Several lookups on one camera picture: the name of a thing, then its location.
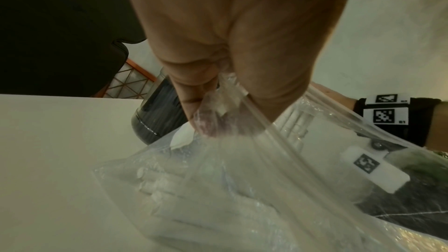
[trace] hand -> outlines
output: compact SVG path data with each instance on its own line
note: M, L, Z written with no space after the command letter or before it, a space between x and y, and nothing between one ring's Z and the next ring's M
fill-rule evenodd
M328 97L330 97L332 100L342 104L346 108L350 110L353 110L355 108L355 103L357 101L356 99L348 98L344 95L341 95L337 91L333 91L332 89L322 86L321 84L312 82L311 85L316 89L318 89L319 91L321 91L322 93L324 93L325 95L327 95Z
M192 119L219 72L235 72L274 121L306 90L346 0L131 0Z

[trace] white table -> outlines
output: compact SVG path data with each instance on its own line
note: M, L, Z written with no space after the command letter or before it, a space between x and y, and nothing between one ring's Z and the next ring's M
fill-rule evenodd
M140 100L0 95L0 251L173 251L144 238L91 173L145 145Z

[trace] black wristband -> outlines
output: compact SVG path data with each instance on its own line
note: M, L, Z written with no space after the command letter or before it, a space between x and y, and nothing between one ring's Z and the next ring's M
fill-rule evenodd
M355 103L353 111L363 116L364 109L379 108L378 105L366 105L365 98L359 99ZM409 141L415 145L423 147L426 144L429 128L433 119L434 107L441 100L436 98L411 98L410 104L400 105L382 105L381 108L387 107L408 107L409 123L408 125L376 125L384 131Z

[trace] dark bottle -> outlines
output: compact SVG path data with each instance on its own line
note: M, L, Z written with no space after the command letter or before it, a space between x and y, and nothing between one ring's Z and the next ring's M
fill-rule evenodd
M135 134L149 145L188 121L163 70L131 119Z

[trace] dark fabric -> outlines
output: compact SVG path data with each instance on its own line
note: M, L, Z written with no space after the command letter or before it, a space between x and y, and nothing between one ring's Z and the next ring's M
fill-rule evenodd
M145 39L129 0L1 0L0 93L91 96Z
M431 127L434 107L441 102L435 98L411 98L410 104L381 104L366 105L365 98L359 99L355 103L353 111L363 116L364 109L373 108L409 108L409 123L407 126L401 125L376 125L388 133L409 141L415 145L423 147Z

